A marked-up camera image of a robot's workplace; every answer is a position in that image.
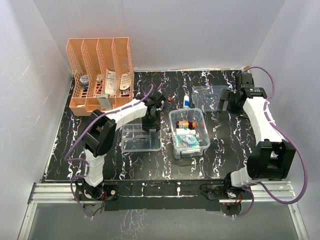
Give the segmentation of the clear plastic box lid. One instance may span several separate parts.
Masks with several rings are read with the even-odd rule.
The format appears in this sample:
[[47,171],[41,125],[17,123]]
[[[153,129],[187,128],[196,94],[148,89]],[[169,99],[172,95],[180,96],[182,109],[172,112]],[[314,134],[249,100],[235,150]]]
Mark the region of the clear plastic box lid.
[[203,112],[216,112],[223,90],[230,89],[225,85],[194,86],[191,94],[192,103]]

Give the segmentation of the clear divided tray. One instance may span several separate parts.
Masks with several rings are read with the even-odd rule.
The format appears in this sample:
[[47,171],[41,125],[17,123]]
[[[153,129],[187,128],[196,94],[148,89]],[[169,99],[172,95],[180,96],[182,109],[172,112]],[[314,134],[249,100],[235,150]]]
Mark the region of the clear divided tray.
[[126,124],[121,129],[121,150],[127,152],[156,152],[161,150],[161,131],[142,129],[141,123]]

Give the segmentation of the brown medicine bottle orange cap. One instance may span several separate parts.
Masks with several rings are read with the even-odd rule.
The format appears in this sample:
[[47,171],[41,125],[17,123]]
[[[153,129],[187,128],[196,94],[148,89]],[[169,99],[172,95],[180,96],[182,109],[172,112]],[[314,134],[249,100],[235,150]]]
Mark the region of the brown medicine bottle orange cap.
[[176,128],[177,129],[190,129],[194,130],[197,126],[197,123],[195,121],[177,121],[176,122]]

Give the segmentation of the white green medicine bottle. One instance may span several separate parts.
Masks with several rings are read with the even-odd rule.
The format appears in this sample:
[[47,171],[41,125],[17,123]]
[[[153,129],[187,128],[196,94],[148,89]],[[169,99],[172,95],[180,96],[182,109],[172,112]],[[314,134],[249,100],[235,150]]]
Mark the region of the white green medicine bottle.
[[187,136],[187,135],[196,135],[196,130],[195,129],[189,129],[189,128],[177,128],[175,130],[176,136]]

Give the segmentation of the teal bandage packet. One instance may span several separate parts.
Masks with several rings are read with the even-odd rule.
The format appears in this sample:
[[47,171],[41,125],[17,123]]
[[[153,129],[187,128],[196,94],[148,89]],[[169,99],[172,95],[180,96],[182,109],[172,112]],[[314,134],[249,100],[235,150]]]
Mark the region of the teal bandage packet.
[[175,138],[177,148],[195,148],[199,145],[197,138],[194,135],[178,135]]

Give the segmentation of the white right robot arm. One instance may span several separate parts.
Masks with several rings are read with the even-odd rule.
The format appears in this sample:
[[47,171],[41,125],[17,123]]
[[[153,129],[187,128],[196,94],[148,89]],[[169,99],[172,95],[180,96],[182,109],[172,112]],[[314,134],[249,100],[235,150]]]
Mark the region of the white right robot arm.
[[230,172],[223,180],[223,194],[233,199],[247,184],[261,180],[282,180],[288,176],[296,148],[272,127],[266,117],[267,94],[255,87],[251,73],[235,77],[235,91],[224,89],[218,103],[218,112],[228,111],[247,117],[251,123],[256,146],[247,158],[246,166]]

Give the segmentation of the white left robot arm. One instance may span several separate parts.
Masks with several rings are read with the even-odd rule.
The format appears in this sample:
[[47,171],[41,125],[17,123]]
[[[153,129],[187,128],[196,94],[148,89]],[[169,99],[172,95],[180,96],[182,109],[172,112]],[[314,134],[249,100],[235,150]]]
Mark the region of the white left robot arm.
[[160,114],[165,108],[165,102],[164,95],[157,93],[154,96],[134,98],[131,102],[106,113],[99,110],[92,112],[92,122],[82,138],[88,162],[82,184],[91,199],[97,200],[103,195],[104,188],[101,184],[104,181],[105,155],[113,146],[116,131],[133,120],[142,119],[143,133],[151,135],[150,140],[155,139],[161,130]]

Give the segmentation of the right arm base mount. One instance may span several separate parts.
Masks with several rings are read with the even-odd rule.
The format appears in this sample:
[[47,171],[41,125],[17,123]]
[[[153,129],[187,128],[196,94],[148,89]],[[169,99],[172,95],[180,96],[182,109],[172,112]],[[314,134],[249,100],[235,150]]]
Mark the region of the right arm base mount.
[[228,215],[239,214],[242,210],[242,202],[252,199],[251,195],[244,189],[234,187],[226,180],[222,184],[202,184],[199,190],[208,200],[219,201],[220,210]]

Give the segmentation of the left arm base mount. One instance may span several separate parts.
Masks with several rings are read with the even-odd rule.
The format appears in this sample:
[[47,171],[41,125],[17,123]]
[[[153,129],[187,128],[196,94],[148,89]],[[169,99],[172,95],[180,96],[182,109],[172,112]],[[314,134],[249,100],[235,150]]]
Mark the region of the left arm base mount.
[[119,187],[117,185],[100,183],[93,187],[84,179],[76,180],[75,196],[80,202],[99,202],[104,211],[119,209]]

